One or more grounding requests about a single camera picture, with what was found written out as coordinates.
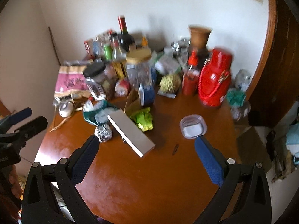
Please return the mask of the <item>person's left hand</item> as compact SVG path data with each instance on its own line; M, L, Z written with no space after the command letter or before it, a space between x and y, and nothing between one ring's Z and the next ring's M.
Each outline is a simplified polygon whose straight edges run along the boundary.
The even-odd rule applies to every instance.
M9 182L11 184L11 192L17 198L20 199L23 194L22 188L19 183L19 178L16 172L16 166L12 165L12 170L9 174Z

